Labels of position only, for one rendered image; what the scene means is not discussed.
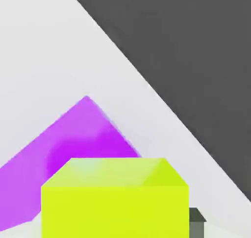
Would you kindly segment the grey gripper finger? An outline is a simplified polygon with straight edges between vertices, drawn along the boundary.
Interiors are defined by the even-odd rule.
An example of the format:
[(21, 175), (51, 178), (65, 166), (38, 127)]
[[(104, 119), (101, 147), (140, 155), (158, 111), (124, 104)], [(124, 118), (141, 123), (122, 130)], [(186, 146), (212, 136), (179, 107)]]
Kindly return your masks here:
[(189, 238), (251, 238), (243, 237), (226, 229), (207, 222), (201, 212), (195, 208), (189, 209)]

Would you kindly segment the small yellow cube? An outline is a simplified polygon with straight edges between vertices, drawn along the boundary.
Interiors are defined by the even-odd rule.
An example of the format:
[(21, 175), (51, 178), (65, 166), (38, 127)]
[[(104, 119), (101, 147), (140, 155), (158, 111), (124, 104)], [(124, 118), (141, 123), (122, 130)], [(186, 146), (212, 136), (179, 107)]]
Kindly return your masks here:
[(71, 159), (41, 188), (41, 238), (189, 238), (189, 186), (164, 158)]

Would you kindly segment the large purple box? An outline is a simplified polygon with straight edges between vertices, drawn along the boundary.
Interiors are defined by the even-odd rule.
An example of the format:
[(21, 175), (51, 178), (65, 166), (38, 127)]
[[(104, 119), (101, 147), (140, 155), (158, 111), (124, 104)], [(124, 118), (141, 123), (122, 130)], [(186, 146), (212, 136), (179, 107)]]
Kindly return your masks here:
[(0, 232), (35, 218), (42, 185), (71, 158), (138, 156), (102, 109), (82, 98), (0, 168)]

